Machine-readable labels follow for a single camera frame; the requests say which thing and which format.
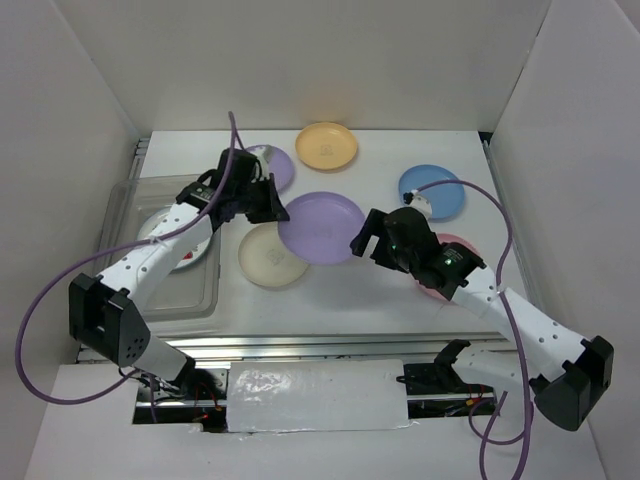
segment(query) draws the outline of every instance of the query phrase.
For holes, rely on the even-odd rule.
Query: orange plate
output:
[[[344,167],[356,156],[358,141],[348,128],[337,123],[314,123],[296,138],[298,158],[317,170]]]

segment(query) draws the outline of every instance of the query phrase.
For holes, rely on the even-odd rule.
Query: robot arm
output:
[[[371,210],[352,241],[362,256],[372,236],[378,237],[371,258],[376,264],[411,274],[420,284],[484,319],[513,342],[513,331],[499,298],[495,274],[484,261],[457,243],[440,244],[429,228],[424,209],[412,208],[415,192],[405,196],[410,207],[389,214]],[[613,347],[602,337],[589,341],[561,326],[511,289],[505,295],[521,334],[524,354],[539,372],[529,379],[543,415],[566,430],[577,430],[609,387]],[[484,352],[469,342],[451,342],[436,358],[444,375],[465,383],[504,390],[522,387],[519,365],[503,355]]]
[[[236,152],[218,202],[191,228],[131,250],[93,278],[78,275],[69,286],[71,336],[120,367],[138,368],[177,388],[189,390],[193,383],[206,381],[191,357],[151,334],[141,312],[178,262],[235,215],[245,214],[251,223],[289,220],[269,175],[267,153]],[[206,172],[177,196],[150,238],[175,231],[200,215],[220,186],[227,157],[225,150],[217,170]]]

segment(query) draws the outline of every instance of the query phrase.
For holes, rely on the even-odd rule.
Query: blue plate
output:
[[[428,183],[438,180],[457,180],[452,172],[438,165],[417,165],[402,174],[398,182],[400,203],[404,205],[402,196]],[[432,220],[447,220],[456,216],[464,207],[464,187],[457,184],[438,185],[422,192],[422,195],[431,202],[433,209]]]

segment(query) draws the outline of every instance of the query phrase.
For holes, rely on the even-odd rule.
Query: purple plate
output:
[[[312,265],[336,265],[348,260],[349,244],[364,224],[362,210],[342,195],[311,192],[286,207],[291,220],[278,223],[282,243]]]
[[[280,192],[286,188],[289,183],[291,183],[295,169],[291,157],[289,157],[285,151],[280,150],[278,147],[274,147],[273,145],[269,146],[273,150],[268,159],[269,172],[273,173],[273,176],[275,177],[276,190]],[[251,152],[252,150],[260,147],[266,147],[266,145],[252,145],[247,148],[247,152]]]

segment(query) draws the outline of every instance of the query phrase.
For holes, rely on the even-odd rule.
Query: pink plate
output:
[[[473,253],[475,253],[476,255],[480,255],[478,253],[478,250],[476,250],[476,247],[474,247],[473,245],[471,245],[469,242],[467,242],[464,238],[460,238],[457,235],[452,235],[450,233],[438,233],[438,241],[440,243],[451,243],[451,242],[456,242],[459,243],[460,245],[464,245],[465,247],[467,247],[469,250],[471,250]],[[441,300],[443,302],[447,302],[447,299],[444,298],[442,295],[440,295],[438,292],[436,292],[435,290],[432,290],[431,288],[426,288],[423,287],[422,285],[420,285],[418,283],[418,288],[420,290],[422,290],[424,293],[426,293],[427,295],[429,295],[430,297],[433,298],[437,298],[438,300]]]

